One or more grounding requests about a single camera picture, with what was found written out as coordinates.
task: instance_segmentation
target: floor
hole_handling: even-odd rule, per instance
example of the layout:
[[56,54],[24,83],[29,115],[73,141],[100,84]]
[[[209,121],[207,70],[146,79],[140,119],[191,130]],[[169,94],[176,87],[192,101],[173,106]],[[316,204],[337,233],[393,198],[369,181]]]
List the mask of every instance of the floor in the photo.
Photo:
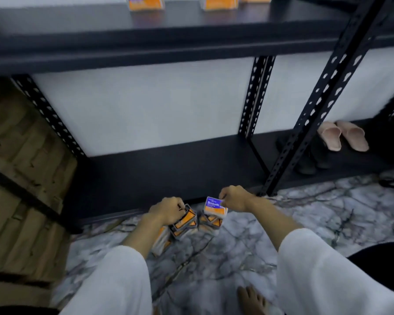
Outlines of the floor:
[[[382,176],[394,178],[394,171]],[[376,175],[345,178],[281,190],[271,199],[349,256],[394,241],[394,189],[382,188],[377,181]],[[192,207],[200,210],[202,205]],[[54,290],[52,305],[63,307],[139,220],[137,216],[94,224],[74,236],[67,274]],[[230,212],[218,236],[196,233],[175,242],[159,258],[148,257],[153,303],[162,314],[240,314],[236,288],[252,284],[275,305],[276,263],[277,253],[254,216]]]

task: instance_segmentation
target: black metal shelf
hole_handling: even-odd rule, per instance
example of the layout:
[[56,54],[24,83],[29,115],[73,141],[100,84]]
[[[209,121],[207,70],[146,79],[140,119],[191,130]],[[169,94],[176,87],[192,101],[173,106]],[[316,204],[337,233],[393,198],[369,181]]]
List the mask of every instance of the black metal shelf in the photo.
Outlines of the black metal shelf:
[[266,175],[238,135],[91,157],[79,163],[63,216],[100,217],[148,209],[166,196],[218,196],[228,185],[263,185]]
[[[125,4],[0,9],[0,75],[332,50],[350,14],[301,0],[204,12]],[[394,46],[394,22],[377,46]]]
[[[369,119],[366,119],[353,123],[363,127],[368,121]],[[292,130],[274,131],[252,136],[251,141],[269,170],[273,168],[280,154],[276,147],[276,140],[278,137],[288,136],[291,132]],[[332,165],[330,169],[317,169],[315,175],[302,175],[292,171],[285,181],[279,185],[279,189],[316,184],[355,175],[381,173],[385,170],[394,169],[394,164],[387,163],[373,151],[357,152],[350,148],[343,136],[340,137],[340,141],[341,150],[329,153],[329,160]]]

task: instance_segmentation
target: bare foot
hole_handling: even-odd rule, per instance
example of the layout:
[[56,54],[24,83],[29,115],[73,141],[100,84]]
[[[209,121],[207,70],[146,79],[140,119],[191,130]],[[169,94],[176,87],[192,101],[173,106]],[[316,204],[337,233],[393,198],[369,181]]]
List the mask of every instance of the bare foot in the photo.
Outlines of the bare foot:
[[258,293],[254,287],[238,287],[236,290],[239,305],[244,315],[268,315],[269,303],[263,295]]

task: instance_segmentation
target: white shirt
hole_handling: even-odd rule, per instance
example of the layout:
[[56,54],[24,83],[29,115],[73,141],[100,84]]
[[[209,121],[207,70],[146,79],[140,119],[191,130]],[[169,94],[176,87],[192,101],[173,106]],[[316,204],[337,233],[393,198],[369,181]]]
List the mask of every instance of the white shirt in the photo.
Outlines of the white shirt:
[[[277,264],[280,307],[288,315],[394,315],[394,292],[382,286],[308,229],[289,233]],[[147,265],[118,246],[61,311],[61,315],[150,315]]]

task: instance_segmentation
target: pink slipper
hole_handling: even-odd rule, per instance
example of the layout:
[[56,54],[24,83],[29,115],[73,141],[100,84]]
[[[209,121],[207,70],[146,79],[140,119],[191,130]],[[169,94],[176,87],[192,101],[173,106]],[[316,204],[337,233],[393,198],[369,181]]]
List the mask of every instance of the pink slipper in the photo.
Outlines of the pink slipper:
[[341,149],[341,130],[336,126],[336,124],[330,121],[325,121],[318,128],[317,132],[322,140],[324,140],[329,150],[339,151]]
[[346,138],[350,147],[359,152],[369,150],[368,142],[365,139],[365,132],[362,128],[348,121],[337,121],[336,124],[341,129],[341,133]]

